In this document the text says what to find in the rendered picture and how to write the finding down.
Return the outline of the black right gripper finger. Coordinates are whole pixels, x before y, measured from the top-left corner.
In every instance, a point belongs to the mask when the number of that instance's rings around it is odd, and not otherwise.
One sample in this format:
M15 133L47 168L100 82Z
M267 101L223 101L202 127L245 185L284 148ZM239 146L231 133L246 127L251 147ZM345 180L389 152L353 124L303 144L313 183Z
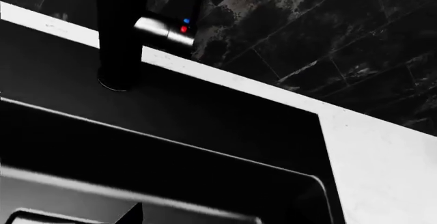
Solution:
M142 224L143 223L143 205L137 203L124 213L114 224Z

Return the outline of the black kitchen sink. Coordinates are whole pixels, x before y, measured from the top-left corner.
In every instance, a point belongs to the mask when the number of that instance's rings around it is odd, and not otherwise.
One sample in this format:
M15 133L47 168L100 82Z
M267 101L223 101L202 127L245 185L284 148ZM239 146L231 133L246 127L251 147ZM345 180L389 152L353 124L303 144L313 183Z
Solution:
M319 117L0 20L0 174L147 224L346 224Z

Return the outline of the black faucet column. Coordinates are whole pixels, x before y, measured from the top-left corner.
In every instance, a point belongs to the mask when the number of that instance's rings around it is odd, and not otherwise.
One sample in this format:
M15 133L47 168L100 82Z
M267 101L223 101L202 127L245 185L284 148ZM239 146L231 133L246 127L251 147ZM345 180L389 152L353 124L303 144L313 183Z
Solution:
M133 27L146 6L147 0L96 0L98 80L110 90L126 92L137 82L143 45Z

